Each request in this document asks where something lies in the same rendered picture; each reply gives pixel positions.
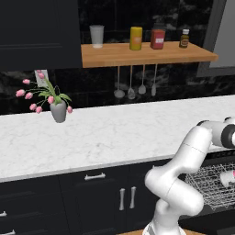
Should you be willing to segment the clear white cup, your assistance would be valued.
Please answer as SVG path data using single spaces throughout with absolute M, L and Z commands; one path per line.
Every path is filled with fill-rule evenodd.
M 102 25 L 91 25 L 90 26 L 92 46 L 95 49 L 101 49 L 103 47 L 104 28 L 105 27 Z

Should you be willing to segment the dark cupboard door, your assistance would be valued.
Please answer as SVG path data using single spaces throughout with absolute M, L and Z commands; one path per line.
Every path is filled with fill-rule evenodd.
M 156 202 L 159 197 L 154 195 L 145 186 L 145 175 L 153 167 L 163 166 L 170 160 L 159 160 L 154 162 L 142 162 L 132 164 L 129 168 L 129 191 L 132 191 L 132 187 L 135 186 L 134 199 L 131 196 L 128 199 L 128 203 L 134 202 L 134 208 L 129 207 L 127 212 L 127 230 L 133 231 L 138 229 L 144 229 L 145 226 L 152 220 L 155 210 Z
M 124 188 L 117 182 L 88 183 L 74 189 L 78 225 L 82 235 L 117 235 L 124 227 L 124 210 L 119 211 L 119 190 Z
M 81 66 L 77 0 L 0 0 L 0 72 Z

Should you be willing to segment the dark upper cupboard door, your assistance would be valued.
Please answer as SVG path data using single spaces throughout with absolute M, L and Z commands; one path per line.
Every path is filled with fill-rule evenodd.
M 81 66 L 77 0 L 0 0 L 0 72 Z

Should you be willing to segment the black dishwasher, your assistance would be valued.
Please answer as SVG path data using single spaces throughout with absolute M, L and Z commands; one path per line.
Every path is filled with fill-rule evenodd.
M 201 167 L 229 162 L 235 163 L 235 150 L 211 152 Z M 235 206 L 212 210 L 204 202 L 204 207 L 197 216 L 181 216 L 179 224 L 183 229 L 206 235 L 235 235 Z

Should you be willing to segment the hanging metal ladle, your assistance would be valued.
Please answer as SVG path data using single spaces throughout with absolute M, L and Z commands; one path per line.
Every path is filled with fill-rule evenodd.
M 125 93 L 120 89 L 120 67 L 117 68 L 117 90 L 114 92 L 116 98 L 123 98 Z

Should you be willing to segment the hanging metal spatula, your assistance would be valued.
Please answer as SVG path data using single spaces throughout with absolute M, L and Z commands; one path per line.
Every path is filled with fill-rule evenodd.
M 133 100 L 135 98 L 135 92 L 133 90 L 132 86 L 132 72 L 133 72 L 133 66 L 130 66 L 130 77 L 129 77 L 129 89 L 128 89 L 128 98 L 130 100 Z

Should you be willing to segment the hanging metal spoon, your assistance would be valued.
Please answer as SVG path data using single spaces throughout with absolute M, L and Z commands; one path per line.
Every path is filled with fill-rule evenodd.
M 145 76 L 145 64 L 143 64 L 141 86 L 139 87 L 140 95 L 144 95 L 146 93 L 146 86 L 144 85 L 144 76 Z

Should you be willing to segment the hanging metal turner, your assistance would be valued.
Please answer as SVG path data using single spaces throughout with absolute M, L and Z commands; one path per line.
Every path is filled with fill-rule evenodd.
M 155 64 L 154 77 L 153 77 L 153 85 L 152 85 L 152 87 L 151 87 L 151 96 L 155 96 L 155 95 L 156 95 L 157 67 L 158 67 L 158 64 Z

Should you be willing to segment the dark drawer front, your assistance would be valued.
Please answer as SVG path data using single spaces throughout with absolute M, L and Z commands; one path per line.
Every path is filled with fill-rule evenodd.
M 16 235 L 63 235 L 68 232 L 65 222 L 46 219 L 27 219 L 20 221 L 1 221 L 0 233 L 16 232 Z
M 43 196 L 25 196 L 15 199 L 0 201 L 0 213 L 6 212 L 6 217 L 0 217 L 0 221 L 48 216 L 64 211 L 62 196 L 48 194 Z
M 125 179 L 129 172 L 128 166 L 115 166 L 108 168 L 100 168 L 89 171 L 81 171 L 81 172 L 72 172 L 65 173 L 59 176 L 60 184 L 63 190 L 68 190 L 76 187 L 81 184 L 95 183 L 95 182 L 105 182 L 107 180 L 119 180 Z M 103 179 L 95 179 L 85 181 L 84 177 L 88 175 L 98 175 L 104 173 L 106 178 Z
M 60 185 L 56 175 L 0 183 L 1 199 L 15 196 L 44 195 L 59 191 Z

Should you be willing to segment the grey vase with pink tulips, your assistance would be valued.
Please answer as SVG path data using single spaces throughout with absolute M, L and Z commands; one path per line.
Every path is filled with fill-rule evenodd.
M 39 77 L 43 79 L 44 74 L 39 73 Z M 46 79 L 47 87 L 38 87 L 37 82 L 32 82 L 29 79 L 24 79 L 22 83 L 26 85 L 34 84 L 34 87 L 28 90 L 17 90 L 16 97 L 24 97 L 26 100 L 32 99 L 34 95 L 42 97 L 42 100 L 38 101 L 38 103 L 32 103 L 29 106 L 30 111 L 39 114 L 43 111 L 43 105 L 47 103 L 50 106 L 50 112 L 57 123 L 64 122 L 66 114 L 71 114 L 73 112 L 73 108 L 71 107 L 72 99 L 67 94 L 62 93 L 58 85 L 53 86 L 49 80 L 49 76 L 48 79 Z

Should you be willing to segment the yellow can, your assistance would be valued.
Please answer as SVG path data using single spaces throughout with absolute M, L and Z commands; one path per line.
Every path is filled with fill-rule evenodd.
M 131 27 L 129 48 L 131 50 L 141 50 L 141 43 L 142 43 L 142 27 Z

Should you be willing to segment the red jar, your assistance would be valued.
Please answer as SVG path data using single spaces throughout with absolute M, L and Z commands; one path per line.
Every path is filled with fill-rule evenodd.
M 162 29 L 153 29 L 151 31 L 151 47 L 154 50 L 161 50 L 163 48 L 165 38 L 165 31 Z

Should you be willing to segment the small brown bottle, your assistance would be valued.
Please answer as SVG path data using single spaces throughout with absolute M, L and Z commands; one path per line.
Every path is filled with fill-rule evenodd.
M 189 30 L 188 29 L 184 29 L 182 36 L 180 38 L 180 42 L 179 42 L 179 47 L 186 49 L 188 46 L 188 42 L 189 42 Z

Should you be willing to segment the wooden wall shelf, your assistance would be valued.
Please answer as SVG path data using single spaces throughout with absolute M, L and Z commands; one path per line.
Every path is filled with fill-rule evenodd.
M 141 50 L 131 50 L 128 43 L 105 43 L 101 49 L 83 44 L 81 48 L 84 68 L 214 62 L 218 59 L 216 53 L 192 43 L 182 49 L 178 41 L 166 41 L 162 50 L 152 49 L 149 42 L 143 42 Z

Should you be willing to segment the white wall outlet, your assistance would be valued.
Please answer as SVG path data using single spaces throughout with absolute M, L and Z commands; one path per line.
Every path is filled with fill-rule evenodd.
M 44 74 L 43 79 L 41 79 L 39 77 L 39 73 Z M 36 76 L 36 81 L 37 81 L 38 87 L 47 87 L 47 83 L 46 83 L 46 79 L 48 79 L 48 71 L 47 70 L 35 71 L 35 76 Z

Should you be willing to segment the grey window frame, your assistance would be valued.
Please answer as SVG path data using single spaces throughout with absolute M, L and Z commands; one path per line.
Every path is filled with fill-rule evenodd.
M 235 0 L 214 0 L 203 48 L 218 59 L 200 62 L 197 77 L 235 75 Z

